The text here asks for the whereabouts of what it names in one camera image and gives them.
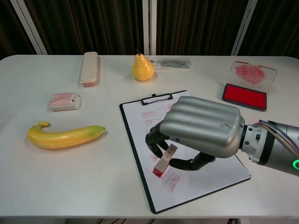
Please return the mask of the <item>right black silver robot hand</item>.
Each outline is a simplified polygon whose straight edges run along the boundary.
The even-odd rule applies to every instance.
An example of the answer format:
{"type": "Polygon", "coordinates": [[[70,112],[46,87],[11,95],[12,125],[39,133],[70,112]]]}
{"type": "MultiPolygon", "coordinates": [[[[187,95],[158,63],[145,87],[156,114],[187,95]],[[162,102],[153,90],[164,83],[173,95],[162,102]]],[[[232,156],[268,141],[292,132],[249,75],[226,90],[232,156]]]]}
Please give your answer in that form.
{"type": "Polygon", "coordinates": [[[149,150],[161,158],[167,140],[197,150],[193,159],[170,159],[169,165],[199,170],[216,158],[228,158],[241,149],[245,120],[237,107],[202,98],[181,96],[164,119],[145,137],[149,150]]]}

